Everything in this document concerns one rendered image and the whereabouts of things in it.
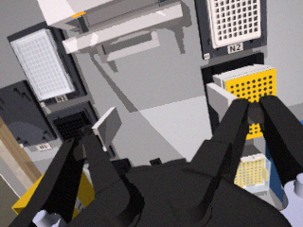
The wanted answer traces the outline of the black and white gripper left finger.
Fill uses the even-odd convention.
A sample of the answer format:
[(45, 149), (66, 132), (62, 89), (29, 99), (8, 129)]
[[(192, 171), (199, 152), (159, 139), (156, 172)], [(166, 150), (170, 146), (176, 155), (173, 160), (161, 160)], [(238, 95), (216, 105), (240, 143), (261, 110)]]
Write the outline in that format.
[(128, 227), (136, 208), (105, 153), (121, 124), (113, 107), (93, 128), (86, 125), (79, 129), (82, 140), (64, 141), (26, 207), (9, 227), (64, 227), (71, 221), (86, 157), (100, 216), (107, 227)]

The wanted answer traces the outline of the beige label with h1 text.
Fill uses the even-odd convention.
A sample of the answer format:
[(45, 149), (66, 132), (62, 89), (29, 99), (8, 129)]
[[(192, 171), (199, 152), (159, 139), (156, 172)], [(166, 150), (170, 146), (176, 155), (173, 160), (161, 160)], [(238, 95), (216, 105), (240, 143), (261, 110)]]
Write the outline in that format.
[(52, 147), (50, 146), (49, 143), (44, 143), (44, 144), (41, 144), (41, 145), (37, 145), (36, 148), (38, 150), (43, 150), (43, 149), (48, 149), (48, 148), (52, 148)]

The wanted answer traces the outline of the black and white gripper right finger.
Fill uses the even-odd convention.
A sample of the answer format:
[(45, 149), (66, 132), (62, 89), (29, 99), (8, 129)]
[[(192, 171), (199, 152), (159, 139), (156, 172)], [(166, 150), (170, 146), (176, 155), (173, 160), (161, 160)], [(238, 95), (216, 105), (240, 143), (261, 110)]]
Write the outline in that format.
[(303, 227), (303, 125), (277, 96), (249, 102), (214, 83), (206, 88), (209, 105), (223, 119), (169, 186), (175, 218), (187, 225), (203, 219), (221, 176), (235, 182), (249, 124), (259, 124), (284, 189), (280, 212)]

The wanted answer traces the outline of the grey bench mat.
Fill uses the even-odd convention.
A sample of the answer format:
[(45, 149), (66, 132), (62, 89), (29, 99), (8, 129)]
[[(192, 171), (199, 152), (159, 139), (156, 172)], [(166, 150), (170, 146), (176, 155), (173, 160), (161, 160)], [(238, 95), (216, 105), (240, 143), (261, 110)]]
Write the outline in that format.
[[(267, 45), (209, 60), (203, 60), (194, 0), (160, 4), (178, 1), (183, 17), (156, 31), (159, 47), (106, 63), (97, 50), (72, 54), (87, 96), (45, 107), (37, 99), (45, 115), (90, 101), (100, 120), (116, 107), (122, 124), (110, 161), (190, 162), (212, 137), (201, 69), (263, 52), (264, 65), (276, 69), (276, 96), (303, 120), (303, 0), (266, 0)], [(0, 0), (0, 88), (27, 80), (7, 37), (43, 21), (37, 0)]]

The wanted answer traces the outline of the yellow open-top box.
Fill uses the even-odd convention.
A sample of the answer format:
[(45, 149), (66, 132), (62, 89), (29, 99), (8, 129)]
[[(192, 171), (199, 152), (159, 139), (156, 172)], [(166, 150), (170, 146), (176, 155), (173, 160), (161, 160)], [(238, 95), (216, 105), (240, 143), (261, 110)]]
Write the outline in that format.
[[(45, 174), (45, 173), (44, 173)], [(44, 176), (42, 175), (42, 177)], [(29, 188), (29, 190), (22, 196), (20, 200), (18, 200), (11, 208), (17, 213), (17, 215), (26, 207), (29, 199), (31, 198), (32, 194), (34, 193), (36, 187), (38, 186), (42, 177)], [(89, 203), (91, 203), (95, 199), (95, 192), (93, 186), (89, 182), (88, 178), (86, 177), (85, 173), (82, 171), (82, 175), (80, 178), (80, 186), (78, 190), (78, 196), (73, 212), (72, 219), (79, 214)]]

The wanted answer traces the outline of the blue open-top bin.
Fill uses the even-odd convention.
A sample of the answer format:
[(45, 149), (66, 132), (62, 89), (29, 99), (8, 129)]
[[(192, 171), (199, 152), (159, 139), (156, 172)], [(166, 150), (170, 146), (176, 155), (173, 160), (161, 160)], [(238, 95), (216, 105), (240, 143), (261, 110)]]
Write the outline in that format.
[(277, 175), (276, 167), (273, 163), (270, 151), (266, 146), (266, 142), (265, 142), (265, 157), (271, 162), (270, 188), (276, 194), (276, 196), (279, 198), (279, 200), (282, 202), (282, 196), (283, 196), (283, 190), (284, 189), (283, 189), (283, 186), (282, 186), (282, 184), (280, 182), (280, 179)]

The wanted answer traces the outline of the white multiwell plate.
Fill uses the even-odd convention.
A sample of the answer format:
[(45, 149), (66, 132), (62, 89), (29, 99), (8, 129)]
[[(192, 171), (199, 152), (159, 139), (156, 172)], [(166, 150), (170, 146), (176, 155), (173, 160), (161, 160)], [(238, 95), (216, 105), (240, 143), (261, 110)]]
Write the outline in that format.
[(260, 37), (259, 0), (206, 0), (212, 48)]

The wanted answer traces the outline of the black multi-well plate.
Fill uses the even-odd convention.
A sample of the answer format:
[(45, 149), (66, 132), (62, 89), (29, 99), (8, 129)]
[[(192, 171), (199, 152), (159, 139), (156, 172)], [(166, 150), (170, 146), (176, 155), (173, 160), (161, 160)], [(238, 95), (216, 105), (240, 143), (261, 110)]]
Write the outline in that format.
[(78, 130), (83, 126), (91, 125), (89, 119), (86, 117), (84, 112), (74, 113), (56, 119), (53, 121), (53, 124), (56, 127), (63, 141), (74, 138), (76, 142), (82, 140)]

